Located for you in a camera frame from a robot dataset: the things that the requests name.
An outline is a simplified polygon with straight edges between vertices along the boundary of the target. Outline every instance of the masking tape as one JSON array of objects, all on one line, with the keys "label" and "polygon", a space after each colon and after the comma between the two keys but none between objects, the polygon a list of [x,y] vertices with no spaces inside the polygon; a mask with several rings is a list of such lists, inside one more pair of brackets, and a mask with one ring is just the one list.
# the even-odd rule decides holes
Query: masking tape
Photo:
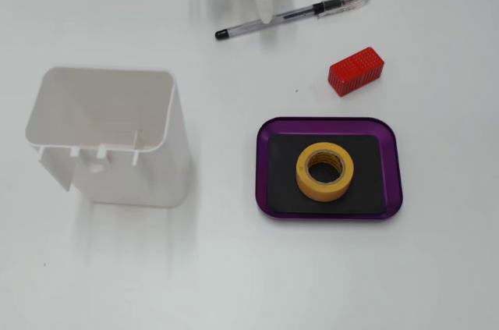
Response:
[{"label": "masking tape", "polygon": [[[325,163],[340,173],[333,182],[323,183],[315,180],[309,168]],[[339,199],[345,194],[353,177],[353,160],[350,154],[337,144],[315,143],[301,153],[296,162],[296,182],[300,190],[312,200],[327,202]]]}]

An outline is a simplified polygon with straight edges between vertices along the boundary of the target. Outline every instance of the black mat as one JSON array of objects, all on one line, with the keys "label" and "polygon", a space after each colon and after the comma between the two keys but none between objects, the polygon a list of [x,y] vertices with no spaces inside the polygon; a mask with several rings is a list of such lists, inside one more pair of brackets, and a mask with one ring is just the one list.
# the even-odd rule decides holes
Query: black mat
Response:
[{"label": "black mat", "polygon": [[[309,199],[296,184],[298,156],[309,145],[322,141],[346,149],[354,164],[349,190],[343,197],[328,203]],[[269,139],[268,149],[267,199],[273,211],[337,215],[379,215],[385,211],[380,145],[376,137],[282,134]]]}]

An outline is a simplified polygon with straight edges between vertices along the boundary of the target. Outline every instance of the pen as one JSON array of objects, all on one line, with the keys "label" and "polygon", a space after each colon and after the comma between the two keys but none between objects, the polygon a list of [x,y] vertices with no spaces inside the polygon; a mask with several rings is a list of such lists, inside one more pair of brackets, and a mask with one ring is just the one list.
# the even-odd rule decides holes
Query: pen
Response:
[{"label": "pen", "polygon": [[277,14],[272,18],[272,20],[265,24],[261,20],[254,20],[253,22],[248,22],[240,24],[238,26],[226,28],[225,30],[220,30],[215,33],[217,40],[229,39],[233,36],[238,36],[245,34],[247,32],[262,30],[267,27],[277,26],[281,23],[292,22],[294,20],[300,20],[308,16],[329,16],[331,14],[336,14],[339,12],[346,12],[347,10],[352,10],[364,6],[369,0],[324,0],[306,6],[305,8],[291,10],[289,12],[282,12]]}]

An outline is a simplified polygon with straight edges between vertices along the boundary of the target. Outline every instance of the red block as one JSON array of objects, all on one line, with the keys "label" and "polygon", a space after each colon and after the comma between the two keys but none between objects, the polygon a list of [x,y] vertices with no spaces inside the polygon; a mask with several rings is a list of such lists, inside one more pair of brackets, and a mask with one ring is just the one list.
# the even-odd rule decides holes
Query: red block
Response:
[{"label": "red block", "polygon": [[381,76],[384,61],[371,47],[335,63],[329,69],[329,84],[345,96]]}]

